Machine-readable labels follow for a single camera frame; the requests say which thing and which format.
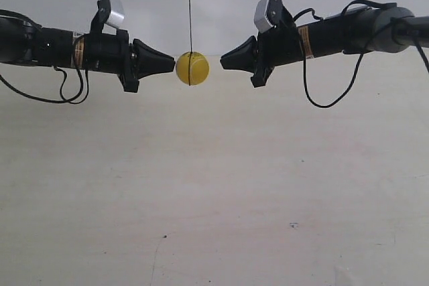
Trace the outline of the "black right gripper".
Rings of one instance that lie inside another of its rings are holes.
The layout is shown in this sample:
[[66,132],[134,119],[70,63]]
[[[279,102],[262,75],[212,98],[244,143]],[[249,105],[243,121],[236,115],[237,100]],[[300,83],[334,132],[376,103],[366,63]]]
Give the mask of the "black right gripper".
[[302,38],[296,27],[276,27],[252,35],[220,59],[224,70],[252,73],[254,88],[265,86],[274,68],[304,59]]

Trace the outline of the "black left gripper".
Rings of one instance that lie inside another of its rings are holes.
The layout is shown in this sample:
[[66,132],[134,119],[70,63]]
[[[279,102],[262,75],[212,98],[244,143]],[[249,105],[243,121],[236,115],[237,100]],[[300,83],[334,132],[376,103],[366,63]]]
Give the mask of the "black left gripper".
[[139,80],[173,72],[175,59],[134,39],[118,29],[116,34],[87,33],[83,37],[82,67],[85,70],[115,74],[125,92],[137,92]]

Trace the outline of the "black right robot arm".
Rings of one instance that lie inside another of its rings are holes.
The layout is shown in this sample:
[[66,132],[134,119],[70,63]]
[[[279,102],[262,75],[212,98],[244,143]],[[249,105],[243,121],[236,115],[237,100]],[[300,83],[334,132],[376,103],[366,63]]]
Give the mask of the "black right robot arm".
[[271,10],[267,20],[271,26],[220,59],[225,70],[250,72],[256,88],[266,85],[274,68],[309,58],[428,47],[428,17],[416,17],[404,7],[358,7],[304,25],[296,25],[287,9]]

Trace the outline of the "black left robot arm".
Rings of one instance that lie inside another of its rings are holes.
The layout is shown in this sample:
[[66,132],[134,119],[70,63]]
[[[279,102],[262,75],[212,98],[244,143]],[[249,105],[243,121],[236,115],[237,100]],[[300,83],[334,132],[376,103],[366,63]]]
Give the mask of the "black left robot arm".
[[128,32],[123,29],[115,34],[81,34],[42,27],[10,13],[1,16],[1,63],[114,74],[125,92],[136,93],[140,79],[172,72],[175,59],[139,39],[129,43]]

